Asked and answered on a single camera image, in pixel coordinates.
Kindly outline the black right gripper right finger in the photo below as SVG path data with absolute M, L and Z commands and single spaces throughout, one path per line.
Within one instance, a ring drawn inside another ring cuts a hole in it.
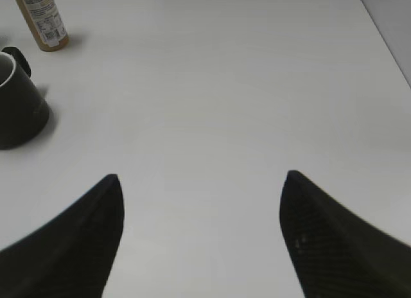
M 410 246 L 297 170 L 287 173 L 279 223 L 305 297 L 410 297 Z

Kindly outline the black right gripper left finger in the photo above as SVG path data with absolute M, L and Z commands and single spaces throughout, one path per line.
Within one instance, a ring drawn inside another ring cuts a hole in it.
M 101 297 L 123 234 L 109 174 L 42 227 L 1 250 L 1 297 Z

